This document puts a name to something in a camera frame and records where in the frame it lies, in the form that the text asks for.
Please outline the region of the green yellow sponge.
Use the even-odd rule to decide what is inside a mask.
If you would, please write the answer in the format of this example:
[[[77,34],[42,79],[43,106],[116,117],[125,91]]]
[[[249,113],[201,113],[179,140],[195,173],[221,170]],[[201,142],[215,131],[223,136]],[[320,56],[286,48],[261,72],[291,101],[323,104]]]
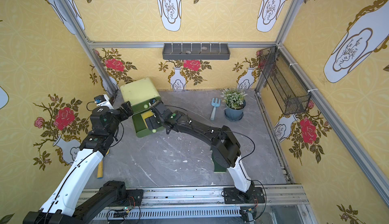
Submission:
[[[211,157],[212,157],[212,161],[214,164],[214,172],[215,173],[225,173],[227,171],[227,169],[225,167],[221,166],[219,163],[217,163],[213,153],[212,153]]]

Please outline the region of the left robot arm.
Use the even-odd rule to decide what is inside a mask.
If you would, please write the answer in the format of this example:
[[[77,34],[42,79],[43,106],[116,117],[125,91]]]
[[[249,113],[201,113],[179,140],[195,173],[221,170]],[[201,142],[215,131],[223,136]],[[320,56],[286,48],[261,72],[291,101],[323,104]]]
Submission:
[[[71,168],[39,211],[30,211],[23,220],[25,224],[88,224],[112,203],[127,203],[125,183],[108,181],[99,192],[78,206],[79,197],[90,176],[117,139],[119,125],[133,116],[130,102],[118,109],[100,106],[90,116],[92,130],[82,141],[80,151]]]

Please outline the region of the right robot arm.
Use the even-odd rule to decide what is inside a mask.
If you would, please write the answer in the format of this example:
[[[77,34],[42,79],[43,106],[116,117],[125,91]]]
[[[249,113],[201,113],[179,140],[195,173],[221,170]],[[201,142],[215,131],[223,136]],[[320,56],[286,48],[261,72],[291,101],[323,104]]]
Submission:
[[[247,175],[240,144],[229,127],[212,127],[191,119],[179,110],[172,112],[160,100],[152,99],[150,103],[153,115],[145,120],[148,126],[152,129],[164,127],[167,134],[171,131],[185,133],[205,142],[210,146],[215,161],[231,175],[236,191],[233,198],[248,203],[255,197],[255,184]]]

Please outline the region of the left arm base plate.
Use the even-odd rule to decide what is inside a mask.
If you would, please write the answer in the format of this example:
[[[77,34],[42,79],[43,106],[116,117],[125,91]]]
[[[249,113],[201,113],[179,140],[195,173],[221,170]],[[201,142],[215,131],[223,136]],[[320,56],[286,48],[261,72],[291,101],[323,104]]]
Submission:
[[[128,189],[126,190],[126,197],[122,204],[124,206],[132,206],[132,207],[138,207],[142,204],[143,200],[143,189]]]

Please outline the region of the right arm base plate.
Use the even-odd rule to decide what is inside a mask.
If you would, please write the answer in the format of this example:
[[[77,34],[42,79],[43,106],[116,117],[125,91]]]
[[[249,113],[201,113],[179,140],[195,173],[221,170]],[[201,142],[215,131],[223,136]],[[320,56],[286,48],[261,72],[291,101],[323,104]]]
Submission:
[[[264,204],[265,196],[261,187],[250,188],[246,193],[236,188],[224,188],[222,191],[225,204]]]

